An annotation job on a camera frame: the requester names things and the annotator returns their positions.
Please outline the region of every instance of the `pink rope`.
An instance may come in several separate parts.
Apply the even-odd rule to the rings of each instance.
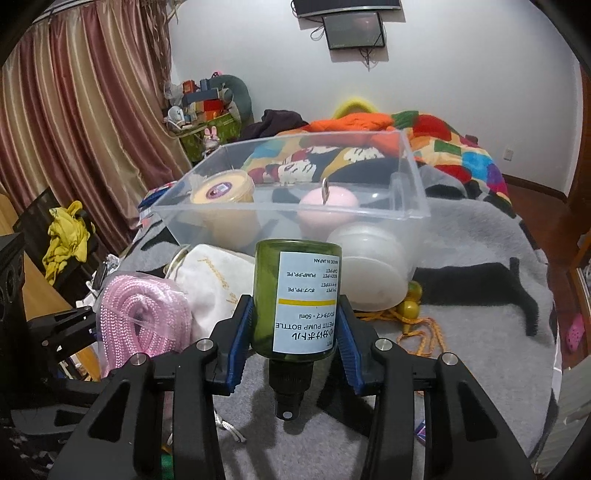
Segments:
[[[99,310],[107,376],[135,353],[150,357],[182,351],[191,335],[191,310],[170,280],[118,275],[105,288]]]

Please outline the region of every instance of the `white round container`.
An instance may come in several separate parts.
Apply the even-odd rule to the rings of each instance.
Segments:
[[[393,234],[372,223],[350,223],[327,241],[343,249],[340,291],[355,310],[386,310],[404,300],[410,266]]]

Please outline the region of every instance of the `pink crocs shoe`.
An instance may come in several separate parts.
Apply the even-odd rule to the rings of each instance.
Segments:
[[[569,350],[575,353],[579,348],[579,344],[585,334],[585,325],[583,324],[583,316],[578,313],[573,320],[573,324],[570,326],[569,331],[566,334],[566,344],[569,346]]]

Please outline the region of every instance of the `plush bunny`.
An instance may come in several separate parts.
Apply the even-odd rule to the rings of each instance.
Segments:
[[[211,155],[220,146],[220,139],[217,135],[217,128],[212,127],[211,131],[209,128],[205,129],[203,137],[203,145],[205,146],[205,154]]]

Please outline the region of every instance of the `plastic bag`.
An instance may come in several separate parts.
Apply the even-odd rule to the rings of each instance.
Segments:
[[[191,339],[191,310],[172,280],[117,272],[98,300],[96,324],[101,376],[139,352],[181,352]]]
[[[183,86],[175,85],[172,82],[165,82],[164,84],[164,98],[170,102],[170,106],[180,106],[183,103]]]

